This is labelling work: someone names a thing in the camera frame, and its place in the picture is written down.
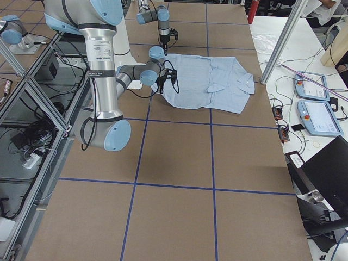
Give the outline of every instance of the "computer monitor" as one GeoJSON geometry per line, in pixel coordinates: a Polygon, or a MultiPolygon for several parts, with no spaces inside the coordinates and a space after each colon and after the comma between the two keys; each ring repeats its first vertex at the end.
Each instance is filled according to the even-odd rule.
{"type": "Polygon", "coordinates": [[[348,218],[348,142],[336,137],[302,165],[306,176],[341,218],[348,218]]]}

